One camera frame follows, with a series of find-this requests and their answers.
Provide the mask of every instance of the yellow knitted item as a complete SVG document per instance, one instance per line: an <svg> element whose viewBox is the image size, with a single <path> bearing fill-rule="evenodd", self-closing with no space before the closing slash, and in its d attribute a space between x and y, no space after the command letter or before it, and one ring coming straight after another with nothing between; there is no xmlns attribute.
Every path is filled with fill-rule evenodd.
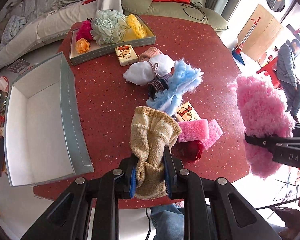
<svg viewBox="0 0 300 240"><path fill-rule="evenodd" d="M126 31L122 41L132 41L146 37L146 29L133 14L128 16L127 24L130 29Z"/></svg>
<svg viewBox="0 0 300 240"><path fill-rule="evenodd" d="M130 146L139 158L136 170L137 190L140 199L165 196L163 150L176 143L181 128L169 115L146 106L136 108L131 123Z"/></svg>

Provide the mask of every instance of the red speckled table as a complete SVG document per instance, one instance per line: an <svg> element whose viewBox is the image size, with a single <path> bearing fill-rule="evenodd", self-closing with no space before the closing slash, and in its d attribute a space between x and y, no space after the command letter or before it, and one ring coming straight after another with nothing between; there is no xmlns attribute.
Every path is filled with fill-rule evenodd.
<svg viewBox="0 0 300 240"><path fill-rule="evenodd" d="M240 73L231 53L210 25L186 20L143 16L157 36L155 46L173 60L185 58L187 63L204 71L203 82L194 93L186 93L201 118L216 119L223 136L196 164L184 163L199 176L216 179L226 177L235 181L248 174L244 156L243 124L236 97L227 88ZM73 29L80 26L76 23ZM69 57L72 31L59 51ZM140 55L150 46L135 48ZM75 75L77 102L83 135L95 171L86 179L99 178L118 167L121 159L130 156L130 125L137 106L146 105L147 88L127 83L122 74L129 66L120 67L115 53L72 66ZM172 153L179 156L178 145ZM55 200L74 179L63 180L33 188L35 195ZM120 200L119 208L141 208L173 203L168 197L154 200Z"/></svg>

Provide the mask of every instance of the gray tray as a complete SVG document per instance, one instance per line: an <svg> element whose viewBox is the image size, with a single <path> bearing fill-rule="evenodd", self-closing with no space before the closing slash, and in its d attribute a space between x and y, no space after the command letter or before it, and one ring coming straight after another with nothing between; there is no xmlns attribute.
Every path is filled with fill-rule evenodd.
<svg viewBox="0 0 300 240"><path fill-rule="evenodd" d="M71 63L75 66L75 65L81 64L83 62L86 62L88 60L94 59L96 57L114 53L114 49L119 46L124 46L124 45L130 44L133 48L136 48L136 47L155 44L156 36L153 33L153 31L137 15L136 15L136 18L146 28L147 36L145 38L133 40L133 41L119 42L116 44L105 44L101 47L98 46L96 41L91 41L90 42L90 50L83 54L78 54L75 50L75 35L79 29L74 30L72 32L72 38L71 38L71 44L70 44L71 48L70 48L69 58L70 58Z"/></svg>

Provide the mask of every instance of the yellow bath pouf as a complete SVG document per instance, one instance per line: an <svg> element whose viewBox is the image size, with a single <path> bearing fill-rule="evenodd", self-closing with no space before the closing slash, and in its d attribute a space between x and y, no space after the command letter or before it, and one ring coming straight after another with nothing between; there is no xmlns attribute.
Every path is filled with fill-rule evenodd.
<svg viewBox="0 0 300 240"><path fill-rule="evenodd" d="M133 14L128 16L127 24L130 29L126 31L122 41L132 41L146 37L146 29Z"/></svg>

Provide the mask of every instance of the person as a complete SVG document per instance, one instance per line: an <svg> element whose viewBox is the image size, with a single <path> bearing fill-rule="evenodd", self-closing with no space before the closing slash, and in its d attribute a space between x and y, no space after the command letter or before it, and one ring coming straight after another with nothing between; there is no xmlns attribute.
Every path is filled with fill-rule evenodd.
<svg viewBox="0 0 300 240"><path fill-rule="evenodd" d="M287 112L298 122L297 114L300 108L300 81L294 74L295 55L300 52L300 41L294 39L291 43L287 40L278 51L277 78L287 98Z"/></svg>
<svg viewBox="0 0 300 240"><path fill-rule="evenodd" d="M175 204L151 207L151 221L156 229L154 240L183 240L184 239L184 208ZM211 209L207 206L211 239L217 240L217 231L213 226ZM276 233L285 228L270 224Z"/></svg>

